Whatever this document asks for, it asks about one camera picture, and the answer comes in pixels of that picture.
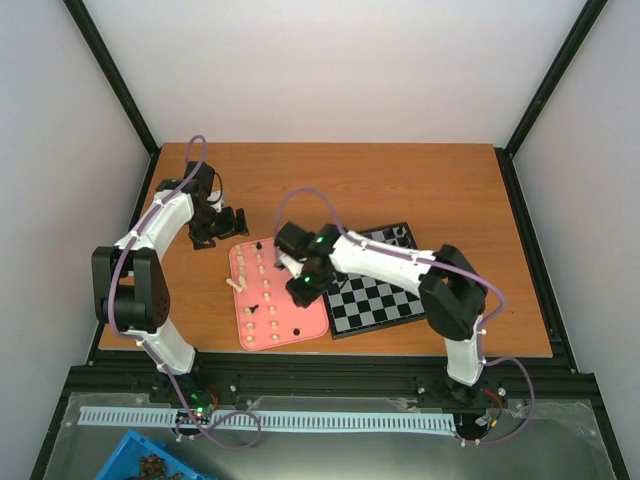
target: wooden tabletop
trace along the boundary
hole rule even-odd
[[[165,144],[155,186],[184,173],[185,144]],[[192,159],[199,155],[194,147]],[[488,325],[490,355],[551,356],[545,326],[500,171],[491,145],[464,144],[210,144],[207,163],[220,173],[227,202],[244,208],[251,235],[194,251],[187,227],[162,262],[171,294],[171,318],[187,342],[202,351],[244,351],[229,276],[229,250],[273,236],[278,204],[301,186],[325,192],[350,229],[406,221],[421,249],[458,247],[476,271],[502,289],[505,312]],[[312,195],[296,197],[283,221],[317,230],[331,217]],[[487,311],[496,307],[489,294]],[[102,349],[135,348],[105,328]],[[442,355],[444,342],[425,320],[333,340],[323,337],[269,351]]]

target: blue bin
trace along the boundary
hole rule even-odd
[[[216,480],[216,477],[200,475],[165,452],[166,446],[165,442],[150,440],[129,430],[96,476],[96,480],[125,480],[137,477],[140,473],[140,457],[148,457],[154,453],[164,460],[167,466],[166,477],[181,473],[185,479]]]

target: chessboard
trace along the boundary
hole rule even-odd
[[[409,225],[397,223],[359,232],[378,242],[418,248]],[[386,282],[354,274],[336,273],[324,293],[333,338],[348,337],[424,318],[415,295]]]

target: white strip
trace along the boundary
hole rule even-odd
[[[232,411],[214,412],[213,421]],[[179,412],[175,408],[81,407],[78,425],[173,428]],[[265,432],[451,435],[455,431],[453,415],[448,413],[252,412],[260,417]],[[195,428],[190,423],[184,423],[183,427]],[[254,430],[255,423],[247,415],[236,415],[216,428]]]

